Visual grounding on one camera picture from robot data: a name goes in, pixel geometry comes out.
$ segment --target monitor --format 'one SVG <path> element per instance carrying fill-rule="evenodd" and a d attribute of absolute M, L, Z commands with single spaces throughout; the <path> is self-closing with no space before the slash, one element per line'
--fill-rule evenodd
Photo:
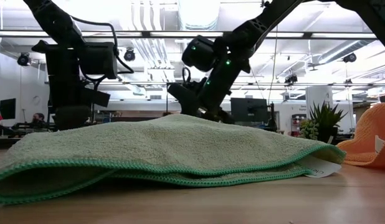
<path fill-rule="evenodd" d="M 0 100 L 0 115 L 3 119 L 16 118 L 16 99 Z"/>
<path fill-rule="evenodd" d="M 269 120 L 267 100 L 231 98 L 231 115 L 236 122 L 263 122 Z"/>

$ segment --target microfiber towel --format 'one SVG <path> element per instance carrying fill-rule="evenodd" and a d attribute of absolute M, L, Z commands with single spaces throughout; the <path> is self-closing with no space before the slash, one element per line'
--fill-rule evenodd
<path fill-rule="evenodd" d="M 337 146 L 346 151 L 345 164 L 385 169 L 385 143 L 376 152 L 376 138 L 385 140 L 385 103 L 378 103 L 360 117 L 354 139 Z"/>
<path fill-rule="evenodd" d="M 307 155 L 341 164 L 319 141 L 175 114 L 28 134 L 0 162 L 0 203 L 65 195 L 107 177 L 219 187 L 311 174 Z"/>

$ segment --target wooden table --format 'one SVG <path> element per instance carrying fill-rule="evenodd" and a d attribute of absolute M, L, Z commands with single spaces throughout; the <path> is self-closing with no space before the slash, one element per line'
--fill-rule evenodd
<path fill-rule="evenodd" d="M 208 189 L 156 185 L 111 180 L 45 202 L 0 206 L 0 223 L 385 223 L 381 170 L 344 166 L 322 179 Z"/>

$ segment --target ceiling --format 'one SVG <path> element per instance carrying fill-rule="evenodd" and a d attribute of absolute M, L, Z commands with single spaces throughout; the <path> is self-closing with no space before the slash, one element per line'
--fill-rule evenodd
<path fill-rule="evenodd" d="M 53 2 L 75 17 L 96 22 L 111 22 L 119 31 L 191 29 L 230 31 L 244 21 L 256 17 L 263 9 L 261 1 L 249 0 L 96 0 L 89 2 L 56 0 Z M 81 10 L 87 5 L 88 10 Z M 108 30 L 107 27 L 102 26 L 77 24 L 82 31 Z M 0 30 L 18 30 L 26 34 L 30 30 L 41 30 L 41 28 L 23 1 L 0 0 Z M 291 74 L 297 75 L 298 83 L 343 83 L 348 78 L 352 78 L 353 83 L 385 83 L 385 48 L 377 40 L 369 41 L 369 44 L 355 50 L 357 61 L 353 63 L 340 62 L 340 58 L 335 58 L 313 69 L 310 66 L 311 63 L 318 63 L 321 56 L 325 57 L 327 53 L 329 55 L 331 50 L 338 50 L 338 46 L 352 44 L 354 40 L 275 38 L 278 35 L 280 37 L 289 35 L 283 32 L 332 32 L 341 37 L 343 34 L 337 33 L 371 32 L 355 12 L 342 9 L 333 2 L 307 2 L 299 5 L 273 32 L 273 38 L 266 39 L 250 59 L 251 73 L 241 72 L 235 81 L 237 85 L 232 87 L 232 96 L 253 95 L 257 98 L 282 100 L 283 94 L 304 94 L 305 86 L 309 84 L 288 88 L 277 84 L 272 85 L 270 91 L 269 83 L 272 81 L 284 83 L 285 77 Z M 21 52 L 29 52 L 34 62 L 45 63 L 44 55 L 31 51 L 31 47 L 41 39 L 54 44 L 50 38 L 19 38 L 3 35 L 0 51 L 13 57 L 18 57 Z M 96 37 L 87 40 L 108 41 L 108 39 Z M 143 99 L 150 95 L 161 95 L 165 98 L 166 88 L 163 83 L 181 80 L 183 67 L 181 55 L 188 42 L 189 39 L 166 36 L 158 41 L 157 39 L 119 39 L 121 54 L 128 47 L 135 48 L 136 59 L 127 62 L 135 70 L 135 74 L 122 76 L 124 82 L 130 82 L 133 85 L 105 80 L 100 87 L 101 91 L 111 93 L 113 100 Z M 204 75 L 208 75 L 193 68 L 191 73 L 194 80 L 200 80 Z M 255 82 L 258 82 L 258 85 L 249 84 Z M 377 95 L 379 91 L 385 92 L 385 87 L 375 89 L 368 86 L 354 86 L 349 91 L 345 91 L 344 86 L 333 88 L 334 99 L 338 100 L 346 100 L 349 93 L 355 97 L 365 98 L 368 95 Z M 137 90 L 142 90 L 142 96 L 135 94 Z"/>

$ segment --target potted plant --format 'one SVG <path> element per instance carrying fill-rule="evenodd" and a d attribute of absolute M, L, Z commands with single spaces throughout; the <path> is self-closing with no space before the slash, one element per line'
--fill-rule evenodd
<path fill-rule="evenodd" d="M 310 120 L 301 124 L 300 137 L 328 142 L 331 136 L 336 136 L 339 127 L 337 123 L 347 114 L 342 115 L 343 110 L 336 112 L 337 107 L 332 108 L 325 101 L 321 107 L 314 105 L 310 109 Z"/>

